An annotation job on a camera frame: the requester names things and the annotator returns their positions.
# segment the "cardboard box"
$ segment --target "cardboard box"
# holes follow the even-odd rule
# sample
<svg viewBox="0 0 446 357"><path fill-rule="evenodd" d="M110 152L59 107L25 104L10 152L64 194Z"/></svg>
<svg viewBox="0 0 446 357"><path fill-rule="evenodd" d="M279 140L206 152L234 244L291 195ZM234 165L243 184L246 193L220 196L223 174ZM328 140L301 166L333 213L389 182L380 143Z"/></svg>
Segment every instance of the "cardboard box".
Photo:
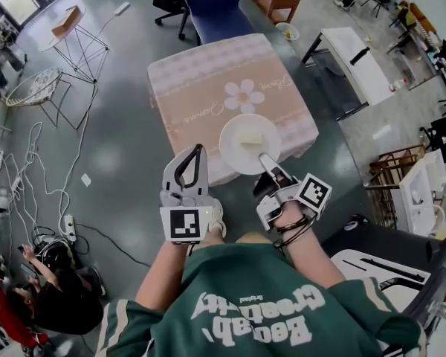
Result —
<svg viewBox="0 0 446 357"><path fill-rule="evenodd" d="M51 31L56 37L68 32L69 28L73 25L74 20L76 20L80 14L81 10L77 5L68 8L65 12L65 17L51 29Z"/></svg>

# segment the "green sweatshirt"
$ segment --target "green sweatshirt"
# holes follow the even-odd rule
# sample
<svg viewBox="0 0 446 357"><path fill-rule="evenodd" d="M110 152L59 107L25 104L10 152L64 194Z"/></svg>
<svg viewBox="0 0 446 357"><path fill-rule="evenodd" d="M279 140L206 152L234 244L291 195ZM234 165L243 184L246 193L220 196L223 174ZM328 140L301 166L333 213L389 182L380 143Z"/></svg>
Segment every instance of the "green sweatshirt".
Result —
<svg viewBox="0 0 446 357"><path fill-rule="evenodd" d="M110 303L97 356L426 355L419 324L396 312L375 279L330 289L272 245L214 245L187 258L182 292L165 312Z"/></svg>

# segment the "white table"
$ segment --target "white table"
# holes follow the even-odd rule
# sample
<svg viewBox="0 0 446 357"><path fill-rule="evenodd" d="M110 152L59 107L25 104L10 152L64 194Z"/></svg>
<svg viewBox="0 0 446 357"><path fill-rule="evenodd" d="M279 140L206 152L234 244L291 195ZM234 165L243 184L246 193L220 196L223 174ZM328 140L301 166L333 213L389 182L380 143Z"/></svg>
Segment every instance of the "white table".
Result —
<svg viewBox="0 0 446 357"><path fill-rule="evenodd" d="M355 65L350 63L355 55L366 48L366 44L352 28L322 29L303 57L303 63L307 63L309 57L318 52L317 47L323 39L327 50L343 70L362 106L374 106L394 95L390 91L387 77L370 52Z"/></svg>
<svg viewBox="0 0 446 357"><path fill-rule="evenodd" d="M380 266L374 266L363 261L366 259L380 263ZM401 278L424 285L431 275L428 272L418 270L416 268L403 266L389 260L384 260L382 258L374 257L373 255L351 249L339 251L331 258L331 261L337 266L347 280L374 277L378 284L383 283L384 294L390 299L393 306L399 312L403 312L411 304L416 295L419 293L419 290L402 285L390 285L390 281L395 278ZM409 274L419 275L423 277L423 281L419 282L402 274L397 274L393 270L390 270L390 268L396 268L397 270L404 271Z"/></svg>
<svg viewBox="0 0 446 357"><path fill-rule="evenodd" d="M212 42L160 59L149 81L175 154L203 144L211 186L239 174L219 153L231 119L255 113L271 120L281 137L279 161L301 156L319 132L303 97L264 34ZM259 99L248 103L248 94Z"/></svg>

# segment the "shelf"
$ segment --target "shelf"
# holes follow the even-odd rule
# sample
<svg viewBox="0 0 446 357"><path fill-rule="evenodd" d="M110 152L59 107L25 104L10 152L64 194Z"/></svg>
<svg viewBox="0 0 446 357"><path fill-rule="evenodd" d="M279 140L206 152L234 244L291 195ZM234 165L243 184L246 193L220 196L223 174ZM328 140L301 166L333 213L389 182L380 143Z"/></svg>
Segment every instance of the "shelf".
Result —
<svg viewBox="0 0 446 357"><path fill-rule="evenodd" d="M269 7L271 5L271 0L254 0L256 5L265 15L268 15ZM273 24L279 24L280 22L287 22L288 15L281 13L281 10L273 10L271 16L269 16Z"/></svg>

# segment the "wire stand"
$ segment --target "wire stand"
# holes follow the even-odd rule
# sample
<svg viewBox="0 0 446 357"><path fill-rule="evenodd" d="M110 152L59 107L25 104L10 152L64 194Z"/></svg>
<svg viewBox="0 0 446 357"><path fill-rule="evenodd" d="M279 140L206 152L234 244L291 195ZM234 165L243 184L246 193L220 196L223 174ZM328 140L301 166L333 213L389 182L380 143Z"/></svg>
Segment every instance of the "wire stand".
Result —
<svg viewBox="0 0 446 357"><path fill-rule="evenodd" d="M103 68L104 61L106 60L106 57L109 53L110 50L109 46L100 39L98 39L94 34L83 28L81 25L76 25L76 27L74 27L74 32L76 34L76 38L80 45L80 50L81 50L80 58L77 60L77 62L73 61L73 57L71 56L71 52L69 51L68 40L66 37L64 38L64 40L66 44L66 53L68 55L66 55L65 52L58 49L57 46L54 46L54 50L73 68L74 72L77 75L86 79L90 83L96 83L97 78L99 77L100 72ZM85 49L83 48L83 44L81 42L83 36L91 39L91 41L89 42L89 44L86 46ZM92 54L86 55L86 51L88 50L89 46L94 42L99 44L99 49ZM101 57L100 62L99 65L97 66L95 74L93 74L89 63L98 57Z"/></svg>

